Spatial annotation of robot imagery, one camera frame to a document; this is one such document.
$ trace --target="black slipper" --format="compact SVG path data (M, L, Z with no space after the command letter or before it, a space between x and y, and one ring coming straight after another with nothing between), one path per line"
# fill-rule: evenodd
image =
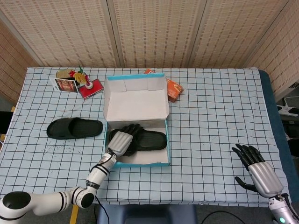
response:
M103 124L99 120L61 118L54 120L47 128L47 135L53 139L80 139L101 134Z
M114 129L110 132L109 141L118 131L123 131L126 127ZM131 145L124 155L131 156L136 151L161 150L167 146L166 135L162 132L147 131L141 128L134 136Z

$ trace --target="woven wall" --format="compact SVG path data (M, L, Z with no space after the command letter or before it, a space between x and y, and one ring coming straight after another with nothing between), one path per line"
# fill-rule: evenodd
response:
M290 1L296 2L0 0L0 13L21 34L40 66L263 68L263 61L278 58L256 50L251 62L245 61L262 37L269 36L271 42L271 24ZM284 34L289 26L282 21L272 32L282 29L277 39L288 42L293 37ZM276 71L267 71L272 80L287 73Z
M115 67L99 0L0 0L44 66Z
M36 67L38 64L1 21L0 52L0 94L15 105L27 67Z
M189 67L239 68L286 0L212 0Z
M255 66L268 72L276 99L283 97L285 91L299 80L298 0L289 2L245 66Z
M114 0L125 67L185 67L202 0Z

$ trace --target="orange box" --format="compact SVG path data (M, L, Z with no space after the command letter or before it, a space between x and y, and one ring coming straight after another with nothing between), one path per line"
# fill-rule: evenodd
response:
M151 69L146 69L144 72L145 74L149 73L155 73ZM180 95L184 91L183 87L176 82L171 81L170 79L166 79L167 81L167 94L168 94L168 100L171 102L175 102Z

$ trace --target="robotic hand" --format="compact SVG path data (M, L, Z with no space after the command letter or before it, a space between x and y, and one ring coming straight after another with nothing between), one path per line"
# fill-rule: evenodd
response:
M291 206L288 194L281 194L283 186L268 162L265 162L260 152L253 146L233 147L244 167L249 172L253 184L244 183L238 176L235 180L244 189L258 192L269 199L269 208L278 223L298 224L299 217Z
M53 194L31 194L23 191L11 192L0 201L0 224L19 224L24 215L32 210L43 216L61 212L70 204L80 208L92 205L100 184L116 163L116 157L125 154L133 136L140 130L139 125L129 125L123 132L117 132L108 144L108 153L90 171L86 179L86 188L76 187L70 191Z

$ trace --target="grid pattern cloth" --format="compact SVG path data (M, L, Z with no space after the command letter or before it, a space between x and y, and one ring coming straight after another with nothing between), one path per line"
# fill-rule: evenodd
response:
M49 77L62 68L29 68L0 153L0 195L24 190L53 193L85 186L90 168L104 153L102 133L76 140L48 138L48 125L61 117L103 122L104 94L83 100L54 92ZM90 79L138 74L145 69L85 68ZM257 69L156 69L180 83L184 92L170 103L171 166L113 169L97 196L109 203L194 203L267 206L268 200L244 190L234 176L252 183L231 147L257 147L275 168L288 193L269 124Z

